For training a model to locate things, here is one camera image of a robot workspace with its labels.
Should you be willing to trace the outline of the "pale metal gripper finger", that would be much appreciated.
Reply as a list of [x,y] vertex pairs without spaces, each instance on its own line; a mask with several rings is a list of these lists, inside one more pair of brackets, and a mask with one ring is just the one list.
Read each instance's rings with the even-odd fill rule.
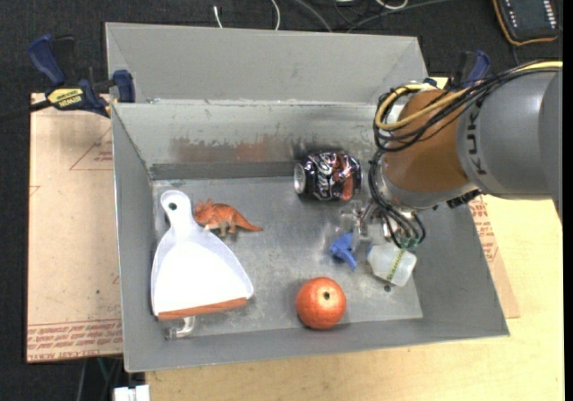
[[371,243],[371,237],[368,234],[363,234],[359,230],[352,233],[351,251],[357,253],[360,249],[367,247]]
[[359,234],[362,230],[362,209],[360,207],[343,209],[340,212],[338,228],[342,234]]

